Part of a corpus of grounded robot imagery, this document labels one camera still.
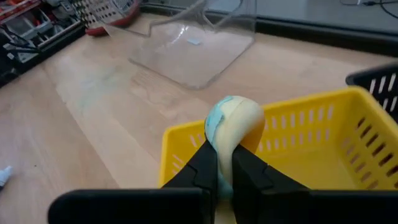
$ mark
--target red object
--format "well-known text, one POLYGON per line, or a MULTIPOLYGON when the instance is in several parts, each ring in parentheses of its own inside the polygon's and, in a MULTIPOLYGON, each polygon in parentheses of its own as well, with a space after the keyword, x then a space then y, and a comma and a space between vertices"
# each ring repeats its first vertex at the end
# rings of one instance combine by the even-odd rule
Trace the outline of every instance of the red object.
MULTIPOLYGON (((117 27, 126 27, 131 24, 131 22, 135 19, 136 16, 139 15, 139 3, 137 0, 134 0, 134 4, 131 6, 130 14, 123 19, 111 22, 110 25, 117 27)), ((94 28, 94 29, 86 29, 86 34, 90 36, 101 36, 108 34, 104 27, 94 28)))

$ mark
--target blue paint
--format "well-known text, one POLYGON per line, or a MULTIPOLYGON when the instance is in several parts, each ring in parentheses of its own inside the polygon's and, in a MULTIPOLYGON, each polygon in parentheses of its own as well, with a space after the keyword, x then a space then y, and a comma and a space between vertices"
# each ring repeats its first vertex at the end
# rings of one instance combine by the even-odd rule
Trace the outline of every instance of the blue paint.
MULTIPOLYGON (((216 148, 216 145, 215 145, 216 132, 217 132, 218 126, 224 120, 224 113, 221 111, 220 107, 224 103, 226 103, 232 99, 233 99, 232 96, 227 96, 226 98, 224 98, 223 100, 218 102, 213 107, 213 109, 211 109, 211 111, 206 119, 206 124, 205 124, 206 137, 207 137, 207 140, 209 140, 210 144, 213 146, 213 148, 216 150, 216 152, 218 152, 218 149, 216 148)), ((221 199, 231 199, 233 197, 233 188, 225 180, 220 169, 218 169, 218 196, 221 199)))
POLYGON ((213 109, 211 109, 206 119, 206 125, 205 125, 206 137, 207 140, 209 140, 210 144, 214 147, 214 149, 216 149, 216 151, 217 148, 214 143, 216 139, 217 127, 224 120, 224 113, 222 112, 220 107, 225 102, 228 102, 229 100, 232 99, 233 99, 232 96, 227 96, 226 98, 218 102, 216 105, 214 105, 213 109))

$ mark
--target wooden tabletop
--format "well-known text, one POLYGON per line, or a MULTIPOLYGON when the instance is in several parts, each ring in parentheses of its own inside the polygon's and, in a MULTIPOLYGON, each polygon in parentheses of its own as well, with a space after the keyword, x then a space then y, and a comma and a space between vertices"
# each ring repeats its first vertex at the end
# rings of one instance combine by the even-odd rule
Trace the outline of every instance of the wooden tabletop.
POLYGON ((256 34, 202 90, 188 90, 84 36, 0 89, 0 223, 46 223, 72 189, 156 187, 165 128, 204 119, 226 95, 260 104, 344 88, 351 72, 393 58, 256 34))

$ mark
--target metal grater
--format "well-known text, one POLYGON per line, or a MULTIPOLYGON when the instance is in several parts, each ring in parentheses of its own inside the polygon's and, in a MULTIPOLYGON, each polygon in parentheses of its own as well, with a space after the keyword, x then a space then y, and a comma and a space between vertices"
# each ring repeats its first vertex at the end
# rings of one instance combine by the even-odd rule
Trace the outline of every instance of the metal grater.
POLYGON ((86 26, 86 33, 91 35, 90 31, 99 31, 100 34, 106 33, 103 29, 103 23, 112 24, 123 20, 136 13, 133 7, 137 7, 135 0, 73 0, 72 6, 77 11, 81 20, 86 26))

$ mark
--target basket rim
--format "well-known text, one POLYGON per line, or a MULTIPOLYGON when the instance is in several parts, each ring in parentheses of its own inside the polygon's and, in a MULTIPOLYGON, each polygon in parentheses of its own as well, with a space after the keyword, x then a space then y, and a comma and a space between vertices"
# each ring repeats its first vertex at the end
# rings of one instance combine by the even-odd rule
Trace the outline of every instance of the basket rim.
POLYGON ((363 78, 363 77, 366 77, 369 75, 374 75, 383 70, 390 70, 393 68, 396 68, 398 70, 398 61, 394 61, 394 62, 385 64, 385 65, 380 65, 380 66, 376 66, 376 67, 372 67, 372 68, 367 68, 367 69, 361 70, 359 72, 350 73, 346 77, 346 84, 347 85, 357 85, 355 83, 355 80, 358 78, 363 78))

